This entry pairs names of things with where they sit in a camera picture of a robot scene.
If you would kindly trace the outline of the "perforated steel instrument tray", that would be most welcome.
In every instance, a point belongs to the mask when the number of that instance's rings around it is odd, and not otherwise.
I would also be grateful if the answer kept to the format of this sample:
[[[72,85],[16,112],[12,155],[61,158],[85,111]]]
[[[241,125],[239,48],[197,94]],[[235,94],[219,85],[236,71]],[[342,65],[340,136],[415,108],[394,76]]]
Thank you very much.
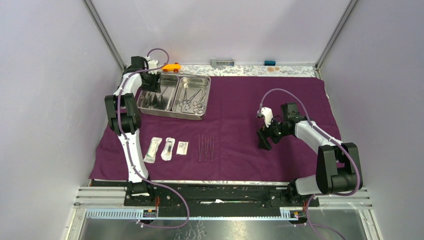
[[[209,76],[179,73],[163,73],[161,75],[161,89],[168,85],[172,87],[172,98],[169,108],[167,110],[162,110],[145,107],[146,94],[153,93],[150,91],[142,91],[140,93],[140,96],[138,97],[136,105],[143,114],[200,121],[204,119],[206,115],[208,99],[211,90],[211,83],[212,81]],[[184,88],[188,88],[188,96],[192,96],[196,92],[196,90],[201,89],[200,93],[192,100],[190,110],[183,110],[178,106],[178,100],[181,100],[183,98]],[[203,114],[194,114],[194,102],[198,101],[205,92],[207,92],[205,112]]]

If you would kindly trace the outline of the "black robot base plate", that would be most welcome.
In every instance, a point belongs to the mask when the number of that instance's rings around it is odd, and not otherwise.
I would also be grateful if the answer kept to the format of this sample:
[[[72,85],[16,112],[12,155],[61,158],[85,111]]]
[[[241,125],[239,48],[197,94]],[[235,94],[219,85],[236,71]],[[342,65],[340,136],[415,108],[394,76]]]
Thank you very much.
[[[155,210],[161,208],[190,210],[205,206],[207,208],[222,208],[232,210],[234,208],[258,209],[258,208],[282,208],[290,211],[302,212],[306,205],[318,207],[319,201],[309,201],[309,195],[297,195],[288,185],[230,185],[230,184],[203,184],[203,183],[155,183],[153,197],[136,197],[132,199],[124,197],[126,207],[152,207]]]

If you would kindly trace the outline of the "small white sterile packet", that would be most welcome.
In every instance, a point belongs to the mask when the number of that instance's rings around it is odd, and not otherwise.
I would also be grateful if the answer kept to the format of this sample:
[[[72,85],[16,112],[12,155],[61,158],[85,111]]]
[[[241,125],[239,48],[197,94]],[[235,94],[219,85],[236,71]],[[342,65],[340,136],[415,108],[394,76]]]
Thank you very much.
[[[188,145],[189,145],[189,142],[187,141],[179,141],[177,145],[176,154],[181,156],[187,155]]]

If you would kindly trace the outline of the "steel scalpel handle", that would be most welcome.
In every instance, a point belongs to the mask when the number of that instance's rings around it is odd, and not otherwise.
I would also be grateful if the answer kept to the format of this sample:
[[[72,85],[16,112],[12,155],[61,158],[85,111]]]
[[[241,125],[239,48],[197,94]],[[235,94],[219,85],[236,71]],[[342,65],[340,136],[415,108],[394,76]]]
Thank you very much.
[[[207,161],[207,157],[208,157],[208,150],[209,150],[209,142],[210,142],[210,138],[206,137],[204,140],[204,161]]]

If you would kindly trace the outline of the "long white sterile packet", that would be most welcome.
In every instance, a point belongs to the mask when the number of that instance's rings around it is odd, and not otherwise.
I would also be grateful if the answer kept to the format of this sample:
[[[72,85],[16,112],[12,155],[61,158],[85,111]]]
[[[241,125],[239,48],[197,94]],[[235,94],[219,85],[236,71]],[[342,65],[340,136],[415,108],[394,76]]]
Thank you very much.
[[[151,139],[147,152],[143,158],[145,163],[153,164],[156,161],[156,154],[162,140],[163,139],[161,137],[153,137]]]

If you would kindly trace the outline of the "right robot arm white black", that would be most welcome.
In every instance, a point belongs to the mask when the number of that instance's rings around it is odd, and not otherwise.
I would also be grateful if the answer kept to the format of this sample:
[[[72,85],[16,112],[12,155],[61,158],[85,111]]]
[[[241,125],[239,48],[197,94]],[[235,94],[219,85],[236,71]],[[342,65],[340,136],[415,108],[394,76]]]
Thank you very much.
[[[294,180],[287,191],[287,201],[301,205],[307,195],[349,195],[363,186],[359,150],[352,142],[342,142],[322,130],[298,111],[296,103],[281,106],[283,118],[275,119],[268,107],[261,107],[258,117],[264,124],[257,131],[258,148],[270,151],[283,137],[294,136],[306,143],[317,155],[315,174]]]

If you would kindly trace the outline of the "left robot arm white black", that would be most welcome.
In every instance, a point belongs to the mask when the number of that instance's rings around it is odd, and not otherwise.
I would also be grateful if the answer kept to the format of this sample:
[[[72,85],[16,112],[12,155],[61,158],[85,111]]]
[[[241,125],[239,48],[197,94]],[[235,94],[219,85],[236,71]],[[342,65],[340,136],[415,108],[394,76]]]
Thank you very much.
[[[146,181],[149,172],[143,162],[140,144],[141,112],[135,96],[139,89],[153,93],[160,91],[158,66],[158,60],[151,60],[148,56],[133,56],[117,90],[104,98],[108,126],[117,135],[127,164],[126,198],[136,198],[144,206],[154,202],[155,192]]]

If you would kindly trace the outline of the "steel tweezers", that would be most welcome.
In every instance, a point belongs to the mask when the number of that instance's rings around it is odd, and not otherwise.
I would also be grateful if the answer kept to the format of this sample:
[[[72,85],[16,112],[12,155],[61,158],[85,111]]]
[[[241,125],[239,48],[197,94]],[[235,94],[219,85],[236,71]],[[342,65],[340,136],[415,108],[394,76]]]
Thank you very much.
[[[203,147],[203,135],[198,136],[198,161],[201,161],[201,155],[202,155],[202,147]]]
[[[215,147],[215,137],[210,139],[210,161],[214,161],[214,147]]]

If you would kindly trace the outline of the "purple cloth wrap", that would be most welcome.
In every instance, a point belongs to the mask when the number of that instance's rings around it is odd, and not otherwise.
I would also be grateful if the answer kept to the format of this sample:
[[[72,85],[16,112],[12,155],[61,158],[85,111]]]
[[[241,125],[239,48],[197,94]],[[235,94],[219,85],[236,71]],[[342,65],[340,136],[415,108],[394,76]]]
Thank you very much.
[[[157,156],[146,165],[154,181],[264,181],[288,182],[316,172],[317,156],[300,139],[286,136],[271,150],[258,149],[259,104],[275,116],[281,105],[301,100],[298,109],[335,138],[340,132],[326,95],[325,84],[315,77],[213,76],[204,119],[186,120],[142,114],[140,145],[148,150],[153,137],[188,142],[187,155],[169,161]],[[199,161],[199,135],[203,135]],[[205,160],[205,138],[209,150]],[[210,143],[214,137],[213,162]]]

